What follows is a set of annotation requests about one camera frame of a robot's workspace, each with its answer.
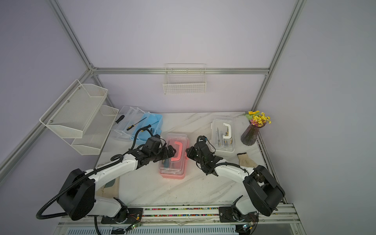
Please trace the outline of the white clear toolbox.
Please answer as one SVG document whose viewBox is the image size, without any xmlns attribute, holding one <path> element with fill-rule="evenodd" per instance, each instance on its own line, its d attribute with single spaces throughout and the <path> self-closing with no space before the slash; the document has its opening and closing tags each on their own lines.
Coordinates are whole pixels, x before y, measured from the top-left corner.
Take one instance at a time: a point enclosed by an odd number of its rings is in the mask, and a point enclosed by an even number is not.
<svg viewBox="0 0 376 235">
<path fill-rule="evenodd" d="M 235 151 L 235 121 L 231 117 L 216 117 L 211 123 L 211 141 L 216 151 Z"/>
</svg>

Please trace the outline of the pink clear toolbox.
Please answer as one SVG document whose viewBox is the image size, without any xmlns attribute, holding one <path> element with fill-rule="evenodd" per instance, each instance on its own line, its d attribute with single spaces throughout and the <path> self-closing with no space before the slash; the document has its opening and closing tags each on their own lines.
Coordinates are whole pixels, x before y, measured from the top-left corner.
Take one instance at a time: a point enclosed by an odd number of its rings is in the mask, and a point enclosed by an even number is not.
<svg viewBox="0 0 376 235">
<path fill-rule="evenodd" d="M 176 152 L 172 158 L 159 163 L 159 174 L 167 179 L 184 179 L 186 175 L 189 138 L 186 134 L 169 133 L 166 135 L 167 145 L 171 145 Z"/>
</svg>

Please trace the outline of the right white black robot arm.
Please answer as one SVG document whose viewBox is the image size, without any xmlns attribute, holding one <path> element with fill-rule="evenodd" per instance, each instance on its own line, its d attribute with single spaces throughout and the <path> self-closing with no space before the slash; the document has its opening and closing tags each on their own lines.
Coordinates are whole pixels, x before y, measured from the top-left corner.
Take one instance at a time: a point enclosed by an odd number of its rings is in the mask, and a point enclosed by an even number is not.
<svg viewBox="0 0 376 235">
<path fill-rule="evenodd" d="M 247 196 L 240 196 L 232 204 L 234 218 L 251 212 L 270 216 L 278 210 L 286 193 L 267 168 L 262 165 L 245 167 L 231 163 L 216 156 L 207 142 L 205 136 L 199 136 L 194 146 L 186 149 L 187 157 L 195 161 L 204 174 L 227 178 L 244 186 Z"/>
</svg>

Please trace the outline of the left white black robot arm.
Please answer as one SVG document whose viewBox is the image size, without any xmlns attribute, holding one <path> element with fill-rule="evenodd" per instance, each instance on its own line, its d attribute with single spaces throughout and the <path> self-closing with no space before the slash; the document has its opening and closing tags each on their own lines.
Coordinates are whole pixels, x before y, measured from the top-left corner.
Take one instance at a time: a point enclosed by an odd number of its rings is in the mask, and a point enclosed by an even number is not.
<svg viewBox="0 0 376 235">
<path fill-rule="evenodd" d="M 62 189 L 72 186 L 57 200 L 60 207 L 74 221 L 86 216 L 106 216 L 117 223 L 127 220 L 128 207 L 118 198 L 105 198 L 96 192 L 116 178 L 139 169 L 150 162 L 173 158 L 176 149 L 163 143 L 160 136 L 150 137 L 145 144 L 118 154 L 111 162 L 100 168 L 87 171 L 73 170 L 67 177 Z"/>
</svg>

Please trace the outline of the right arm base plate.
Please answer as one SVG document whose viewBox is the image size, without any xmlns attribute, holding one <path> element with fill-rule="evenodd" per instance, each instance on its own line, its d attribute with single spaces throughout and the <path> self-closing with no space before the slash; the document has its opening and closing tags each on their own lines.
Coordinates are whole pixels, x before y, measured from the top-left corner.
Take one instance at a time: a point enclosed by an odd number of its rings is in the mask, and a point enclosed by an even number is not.
<svg viewBox="0 0 376 235">
<path fill-rule="evenodd" d="M 219 207 L 219 219 L 220 222 L 258 222 L 258 213 L 249 212 L 247 214 L 242 214 L 235 207 Z"/>
</svg>

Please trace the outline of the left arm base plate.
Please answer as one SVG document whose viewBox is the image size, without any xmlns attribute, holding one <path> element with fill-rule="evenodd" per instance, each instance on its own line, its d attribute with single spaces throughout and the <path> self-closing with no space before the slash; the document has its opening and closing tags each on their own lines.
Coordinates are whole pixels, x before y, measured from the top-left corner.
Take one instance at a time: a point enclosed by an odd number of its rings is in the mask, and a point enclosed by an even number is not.
<svg viewBox="0 0 376 235">
<path fill-rule="evenodd" d="M 115 217 L 104 216 L 101 224 L 133 224 L 141 221 L 143 212 L 143 208 L 121 209 Z"/>
</svg>

